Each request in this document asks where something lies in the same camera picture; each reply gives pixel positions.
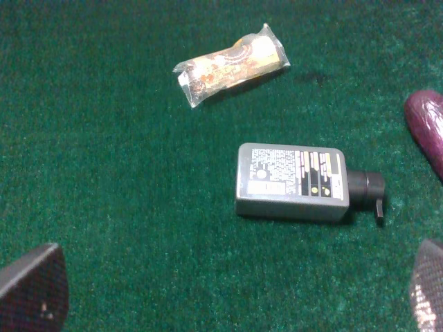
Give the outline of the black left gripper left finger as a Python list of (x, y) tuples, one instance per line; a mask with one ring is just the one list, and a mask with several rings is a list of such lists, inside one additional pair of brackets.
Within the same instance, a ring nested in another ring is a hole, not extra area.
[(44, 243), (1, 269), (2, 331), (61, 331), (68, 311), (60, 244)]

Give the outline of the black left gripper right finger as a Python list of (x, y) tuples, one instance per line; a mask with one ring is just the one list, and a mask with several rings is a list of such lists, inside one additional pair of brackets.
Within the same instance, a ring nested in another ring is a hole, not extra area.
[(409, 286), (420, 331), (442, 331), (442, 242), (425, 239), (416, 254)]

